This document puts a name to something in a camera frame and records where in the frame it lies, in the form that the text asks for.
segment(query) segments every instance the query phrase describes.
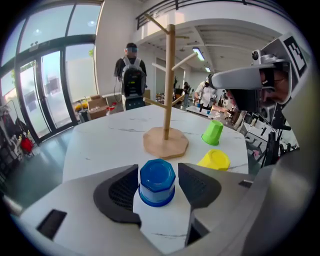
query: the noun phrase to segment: wooden mug tree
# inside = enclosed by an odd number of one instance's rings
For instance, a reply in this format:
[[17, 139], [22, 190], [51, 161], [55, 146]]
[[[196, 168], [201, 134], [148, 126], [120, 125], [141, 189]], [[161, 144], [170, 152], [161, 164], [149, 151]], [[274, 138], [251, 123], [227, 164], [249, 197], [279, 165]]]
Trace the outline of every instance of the wooden mug tree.
[[180, 130], [170, 128], [172, 106], [182, 101], [185, 97], [185, 95], [182, 95], [173, 101], [174, 70], [198, 54], [194, 52], [175, 65], [176, 38], [187, 39], [188, 37], [176, 36], [176, 26], [173, 24], [169, 24], [164, 28], [149, 15], [145, 14], [144, 16], [166, 33], [166, 56], [165, 67], [152, 63], [156, 68], [165, 71], [164, 104], [145, 97], [143, 98], [147, 103], [164, 108], [163, 127], [154, 127], [147, 131], [143, 135], [143, 146], [148, 153], [158, 158], [169, 159], [180, 157], [185, 154], [189, 141]]

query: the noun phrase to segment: green cup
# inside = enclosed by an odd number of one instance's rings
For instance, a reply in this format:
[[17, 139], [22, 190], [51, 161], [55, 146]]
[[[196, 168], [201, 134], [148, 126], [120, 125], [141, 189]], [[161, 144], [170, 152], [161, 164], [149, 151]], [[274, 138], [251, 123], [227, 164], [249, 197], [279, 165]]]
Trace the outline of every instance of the green cup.
[[204, 134], [202, 135], [203, 141], [213, 146], [218, 145], [223, 128], [224, 125], [221, 122], [217, 120], [212, 120], [209, 124], [209, 127], [205, 130]]

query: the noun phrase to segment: wooden base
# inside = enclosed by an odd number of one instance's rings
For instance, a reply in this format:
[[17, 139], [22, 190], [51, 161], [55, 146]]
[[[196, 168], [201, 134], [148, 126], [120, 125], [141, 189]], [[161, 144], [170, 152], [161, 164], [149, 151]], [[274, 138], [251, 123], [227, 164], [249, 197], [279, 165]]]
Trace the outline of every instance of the wooden base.
[[163, 128], [151, 128], [143, 135], [145, 151], [157, 158], [169, 159], [182, 157], [188, 147], [189, 141], [179, 130], [170, 128], [169, 139], [163, 139]]

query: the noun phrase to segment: backpack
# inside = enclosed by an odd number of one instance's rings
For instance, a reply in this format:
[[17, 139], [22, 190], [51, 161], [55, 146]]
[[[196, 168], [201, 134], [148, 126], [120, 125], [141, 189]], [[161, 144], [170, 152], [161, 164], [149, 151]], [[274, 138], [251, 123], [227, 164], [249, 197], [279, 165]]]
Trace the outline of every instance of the backpack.
[[128, 57], [124, 56], [123, 62], [125, 67], [122, 70], [122, 94], [126, 97], [134, 94], [142, 96], [145, 93], [146, 74], [140, 67], [141, 59], [136, 58], [131, 64]]

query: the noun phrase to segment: railing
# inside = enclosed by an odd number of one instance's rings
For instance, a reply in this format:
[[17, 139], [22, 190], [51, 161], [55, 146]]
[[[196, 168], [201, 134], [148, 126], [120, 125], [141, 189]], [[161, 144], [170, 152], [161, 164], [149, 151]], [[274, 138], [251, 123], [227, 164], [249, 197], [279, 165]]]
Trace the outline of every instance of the railing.
[[293, 25], [297, 26], [295, 22], [290, 18], [289, 14], [285, 11], [285, 9], [283, 9], [273, 0], [164, 0], [145, 10], [135, 18], [137, 20], [136, 29], [138, 30], [140, 27], [149, 22], [149, 20], [145, 17], [145, 14], [148, 14], [152, 18], [156, 19], [157, 17], [172, 10], [179, 10], [180, 8], [186, 6], [208, 2], [232, 2], [239, 3], [245, 6], [257, 6], [279, 15], [291, 22]]

